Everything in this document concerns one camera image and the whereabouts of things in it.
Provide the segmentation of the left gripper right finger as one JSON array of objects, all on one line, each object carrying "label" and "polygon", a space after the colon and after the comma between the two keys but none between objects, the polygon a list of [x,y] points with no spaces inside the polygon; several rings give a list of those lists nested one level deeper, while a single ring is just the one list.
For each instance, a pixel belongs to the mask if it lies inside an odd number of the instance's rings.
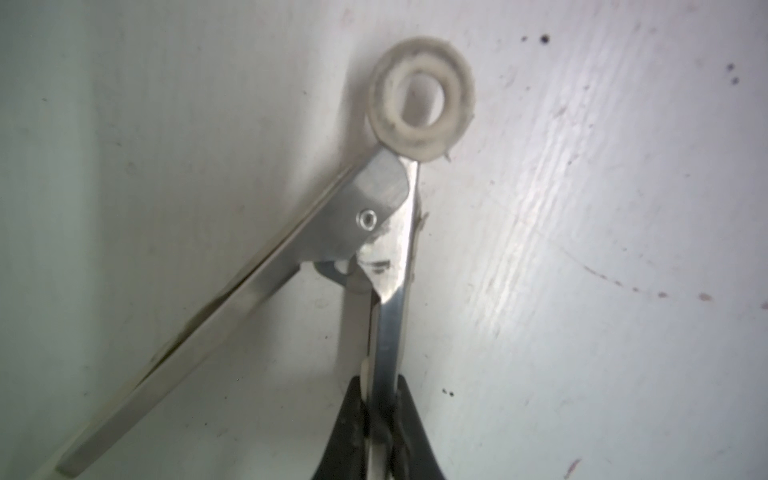
[{"label": "left gripper right finger", "polygon": [[397,480],[445,480],[421,422],[415,401],[403,375],[397,379],[397,392],[391,410],[392,436],[390,470]]}]

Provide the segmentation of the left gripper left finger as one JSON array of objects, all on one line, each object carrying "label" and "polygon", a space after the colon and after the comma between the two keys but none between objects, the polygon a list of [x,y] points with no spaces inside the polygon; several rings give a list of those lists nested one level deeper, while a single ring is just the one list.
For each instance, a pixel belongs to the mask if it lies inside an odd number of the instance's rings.
[{"label": "left gripper left finger", "polygon": [[366,478],[367,408],[361,378],[354,376],[346,390],[333,429],[312,480]]}]

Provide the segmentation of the cream steel tongs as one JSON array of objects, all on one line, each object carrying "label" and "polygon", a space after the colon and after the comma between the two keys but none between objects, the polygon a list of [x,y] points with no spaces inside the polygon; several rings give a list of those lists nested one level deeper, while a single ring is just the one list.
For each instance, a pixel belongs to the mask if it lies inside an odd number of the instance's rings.
[{"label": "cream steel tongs", "polygon": [[366,115],[377,147],[351,165],[205,304],[85,426],[36,472],[74,479],[106,453],[305,264],[369,298],[368,351],[361,365],[367,408],[365,479],[393,479],[391,410],[401,375],[408,293],[421,221],[421,164],[445,157],[474,117],[472,70],[449,42],[417,36],[374,66]]}]

